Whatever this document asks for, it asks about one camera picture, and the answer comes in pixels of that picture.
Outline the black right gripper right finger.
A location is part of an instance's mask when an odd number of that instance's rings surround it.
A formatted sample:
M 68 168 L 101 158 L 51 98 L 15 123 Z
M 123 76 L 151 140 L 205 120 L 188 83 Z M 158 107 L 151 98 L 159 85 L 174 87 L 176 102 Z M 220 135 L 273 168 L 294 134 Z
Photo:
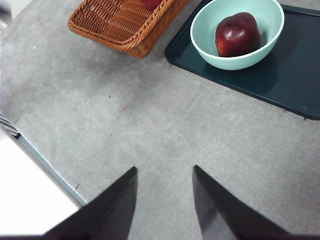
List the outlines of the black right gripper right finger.
M 204 240 L 318 240 L 293 234 L 239 200 L 198 165 L 192 170 L 194 206 Z

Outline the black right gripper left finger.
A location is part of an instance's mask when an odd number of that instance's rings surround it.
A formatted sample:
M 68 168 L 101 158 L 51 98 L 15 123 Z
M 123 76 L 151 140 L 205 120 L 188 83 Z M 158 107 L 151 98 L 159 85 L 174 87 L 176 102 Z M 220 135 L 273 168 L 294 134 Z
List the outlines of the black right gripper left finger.
M 2 235 L 2 240 L 126 240 L 136 207 L 138 169 L 130 168 L 95 199 L 40 235 Z

